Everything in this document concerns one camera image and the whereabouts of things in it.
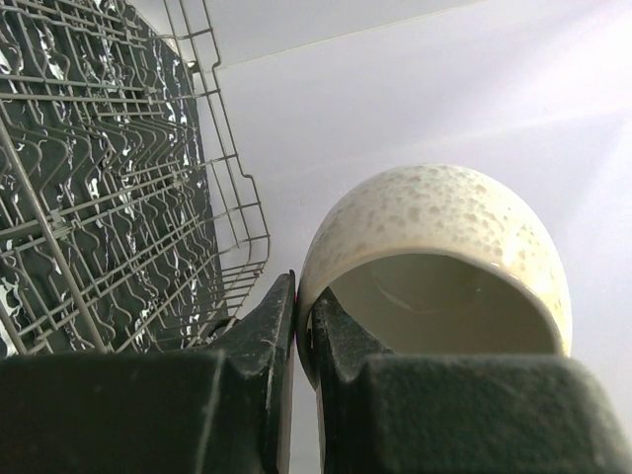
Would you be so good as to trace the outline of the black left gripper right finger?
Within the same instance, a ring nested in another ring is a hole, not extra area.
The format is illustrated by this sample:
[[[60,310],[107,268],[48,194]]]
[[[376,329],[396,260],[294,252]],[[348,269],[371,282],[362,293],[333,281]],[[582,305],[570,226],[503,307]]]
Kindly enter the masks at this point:
[[[331,291],[312,309],[326,473],[627,473],[596,378],[556,355],[396,355]]]

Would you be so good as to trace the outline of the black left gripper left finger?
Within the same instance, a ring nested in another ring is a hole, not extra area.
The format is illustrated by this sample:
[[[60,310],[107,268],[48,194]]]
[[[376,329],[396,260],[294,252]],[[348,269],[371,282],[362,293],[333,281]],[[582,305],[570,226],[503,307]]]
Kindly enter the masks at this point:
[[[293,273],[207,348],[1,364],[5,473],[285,473]]]

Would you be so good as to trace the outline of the white speckled ceramic mug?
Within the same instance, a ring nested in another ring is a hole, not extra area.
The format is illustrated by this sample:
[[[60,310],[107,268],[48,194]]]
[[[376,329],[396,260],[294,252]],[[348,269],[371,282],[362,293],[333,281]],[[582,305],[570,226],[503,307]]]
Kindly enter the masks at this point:
[[[297,349],[311,383],[315,305],[325,292],[402,355],[572,350],[570,290],[548,229],[510,188],[462,166],[378,173],[322,220],[297,294]]]

